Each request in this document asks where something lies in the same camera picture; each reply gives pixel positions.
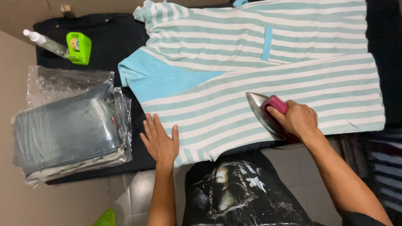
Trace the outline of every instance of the green object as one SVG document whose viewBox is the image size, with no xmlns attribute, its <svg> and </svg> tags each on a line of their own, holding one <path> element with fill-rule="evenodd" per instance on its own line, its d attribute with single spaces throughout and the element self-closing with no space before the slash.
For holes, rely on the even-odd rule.
<svg viewBox="0 0 402 226">
<path fill-rule="evenodd" d="M 109 208 L 92 226 L 116 226 L 116 214 Z"/>
<path fill-rule="evenodd" d="M 66 39 L 69 51 L 67 58 L 73 64 L 88 65 L 92 47 L 91 39 L 80 32 L 70 32 Z"/>
</svg>

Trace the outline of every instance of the spray bottle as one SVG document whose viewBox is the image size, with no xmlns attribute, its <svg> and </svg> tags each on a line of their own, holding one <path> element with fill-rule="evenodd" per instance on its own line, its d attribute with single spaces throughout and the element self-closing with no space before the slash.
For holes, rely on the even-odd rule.
<svg viewBox="0 0 402 226">
<path fill-rule="evenodd" d="M 23 33 L 25 36 L 29 37 L 31 41 L 35 42 L 38 46 L 45 48 L 60 57 L 67 58 L 69 51 L 62 44 L 53 41 L 47 36 L 41 35 L 37 32 L 32 32 L 25 29 Z"/>
</svg>

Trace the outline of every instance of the clothes iron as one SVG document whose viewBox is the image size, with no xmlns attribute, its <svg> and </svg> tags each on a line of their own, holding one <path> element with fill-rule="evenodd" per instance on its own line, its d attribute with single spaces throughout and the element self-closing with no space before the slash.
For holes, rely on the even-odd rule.
<svg viewBox="0 0 402 226">
<path fill-rule="evenodd" d="M 272 135 L 281 140 L 287 139 L 289 143 L 297 143 L 299 141 L 295 135 L 287 132 L 278 120 L 267 111 L 267 107 L 272 106 L 280 113 L 285 114 L 287 111 L 287 104 L 285 102 L 275 95 L 267 97 L 252 92 L 247 92 L 246 97 L 257 119 Z"/>
</svg>

